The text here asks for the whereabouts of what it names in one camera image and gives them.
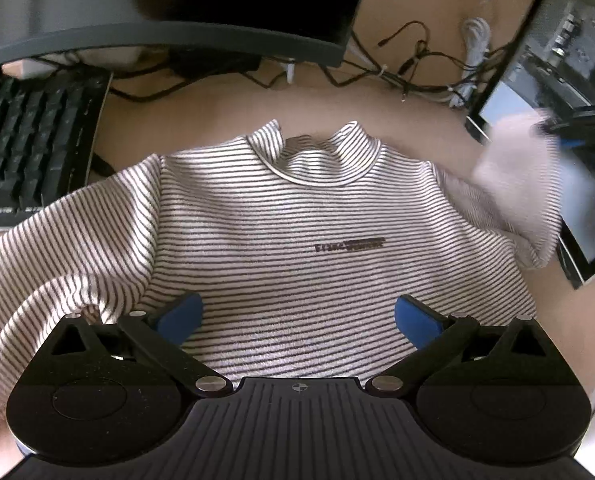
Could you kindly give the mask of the white striped long-sleeve shirt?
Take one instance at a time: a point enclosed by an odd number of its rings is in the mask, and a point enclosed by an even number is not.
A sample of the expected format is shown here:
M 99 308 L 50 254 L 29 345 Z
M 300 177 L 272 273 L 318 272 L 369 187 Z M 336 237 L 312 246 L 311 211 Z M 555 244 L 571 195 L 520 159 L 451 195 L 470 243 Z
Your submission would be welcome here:
M 185 349 L 232 380 L 375 376 L 411 351 L 403 295 L 487 325 L 533 315 L 522 270 L 555 252 L 560 202 L 559 144 L 533 115 L 499 122 L 465 179 L 356 122 L 152 155 L 0 237 L 0 422 L 70 313 L 113 323 L 198 292 Z

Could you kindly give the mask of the white-framed monitor showing image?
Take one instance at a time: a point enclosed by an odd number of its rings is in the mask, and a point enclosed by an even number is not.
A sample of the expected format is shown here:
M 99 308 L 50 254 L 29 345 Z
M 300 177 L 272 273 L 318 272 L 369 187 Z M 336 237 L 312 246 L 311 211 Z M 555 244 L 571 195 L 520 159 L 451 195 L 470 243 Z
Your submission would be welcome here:
M 561 117 L 595 105 L 595 0 L 534 0 L 503 63 L 470 110 L 475 140 L 491 136 L 508 116 L 544 112 Z M 594 136 L 557 136 L 595 141 Z M 557 249 L 574 287 L 595 274 L 595 172 L 560 146 L 562 226 Z

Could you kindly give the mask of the black mechanical keyboard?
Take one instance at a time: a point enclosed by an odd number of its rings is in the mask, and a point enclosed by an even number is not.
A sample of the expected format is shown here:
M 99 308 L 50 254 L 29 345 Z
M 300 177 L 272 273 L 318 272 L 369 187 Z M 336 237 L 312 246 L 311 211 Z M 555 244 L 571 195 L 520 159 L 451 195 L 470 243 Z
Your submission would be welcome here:
M 110 82 L 96 68 L 0 73 L 0 232 L 87 184 Z

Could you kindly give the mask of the large black curved monitor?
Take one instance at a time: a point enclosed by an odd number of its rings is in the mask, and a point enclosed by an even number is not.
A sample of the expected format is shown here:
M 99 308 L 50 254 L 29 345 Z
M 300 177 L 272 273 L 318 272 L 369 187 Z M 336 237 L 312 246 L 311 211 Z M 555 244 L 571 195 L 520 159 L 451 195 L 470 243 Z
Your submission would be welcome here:
M 0 0 L 0 65 L 111 47 L 203 47 L 340 65 L 361 0 Z

